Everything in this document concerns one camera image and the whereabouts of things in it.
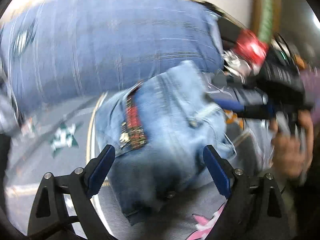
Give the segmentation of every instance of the green star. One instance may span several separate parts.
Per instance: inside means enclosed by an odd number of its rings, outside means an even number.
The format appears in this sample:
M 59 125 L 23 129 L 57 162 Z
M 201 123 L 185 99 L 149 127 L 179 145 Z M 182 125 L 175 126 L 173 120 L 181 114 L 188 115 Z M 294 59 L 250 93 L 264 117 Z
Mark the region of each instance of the green star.
M 65 123 L 62 123 L 60 127 L 56 130 L 54 137 L 50 140 L 51 148 L 53 149 L 52 156 L 53 158 L 57 153 L 65 147 L 79 147 L 76 138 L 75 132 L 81 124 L 72 124 L 67 126 Z

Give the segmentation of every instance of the purple fabric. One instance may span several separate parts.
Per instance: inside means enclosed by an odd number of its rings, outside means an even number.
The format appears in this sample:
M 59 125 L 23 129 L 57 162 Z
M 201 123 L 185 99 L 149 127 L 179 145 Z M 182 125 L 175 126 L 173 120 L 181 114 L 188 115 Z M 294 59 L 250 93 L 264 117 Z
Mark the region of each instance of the purple fabric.
M 315 100 L 315 107 L 312 110 L 311 117 L 314 124 L 320 121 L 320 75 L 311 71 L 303 71 L 301 78 L 308 92 Z

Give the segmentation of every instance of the metal screw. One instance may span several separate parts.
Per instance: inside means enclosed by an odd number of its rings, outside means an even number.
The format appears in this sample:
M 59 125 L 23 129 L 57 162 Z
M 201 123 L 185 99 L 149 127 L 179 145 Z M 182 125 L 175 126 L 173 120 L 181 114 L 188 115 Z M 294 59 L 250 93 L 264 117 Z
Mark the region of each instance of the metal screw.
M 266 178 L 267 179 L 273 179 L 273 175 L 271 173 L 266 173 Z
M 262 103 L 264 105 L 266 105 L 268 103 L 268 97 L 265 94 L 262 96 Z
M 174 191 L 168 192 L 167 198 L 173 198 L 176 195 Z
M 83 168 L 76 168 L 75 174 L 81 174 L 83 172 Z
M 49 178 L 51 178 L 51 173 L 50 172 L 47 172 L 45 175 L 44 175 L 44 178 L 45 179 L 49 179 Z
M 235 174 L 237 174 L 237 175 L 242 175 L 242 174 L 243 174 L 243 170 L 241 170 L 241 169 L 235 169 Z
M 192 121 L 190 121 L 190 125 L 191 125 L 192 127 L 197 127 L 197 122 L 194 121 L 194 120 L 192 120 Z

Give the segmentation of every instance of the plastic bag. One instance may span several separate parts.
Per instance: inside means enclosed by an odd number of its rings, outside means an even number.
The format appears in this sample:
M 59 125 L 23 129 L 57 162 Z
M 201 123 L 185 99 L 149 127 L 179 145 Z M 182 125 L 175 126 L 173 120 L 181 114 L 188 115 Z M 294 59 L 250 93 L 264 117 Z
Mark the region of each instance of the plastic bag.
M 256 75 L 267 56 L 268 44 L 259 41 L 252 31 L 242 30 L 232 50 L 250 64 Z

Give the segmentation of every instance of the hand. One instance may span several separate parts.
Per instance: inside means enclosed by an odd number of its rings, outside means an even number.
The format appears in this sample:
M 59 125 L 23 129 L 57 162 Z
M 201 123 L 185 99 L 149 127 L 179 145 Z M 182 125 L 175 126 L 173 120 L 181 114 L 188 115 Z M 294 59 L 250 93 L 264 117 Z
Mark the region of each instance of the hand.
M 275 119 L 270 122 L 270 129 L 276 133 L 271 140 L 274 146 L 273 167 L 287 178 L 297 178 L 303 170 L 308 170 L 312 162 L 313 151 L 313 123 L 309 111 L 300 111 L 299 124 L 306 130 L 307 149 L 300 152 L 300 141 L 295 136 L 286 136 L 278 132 Z

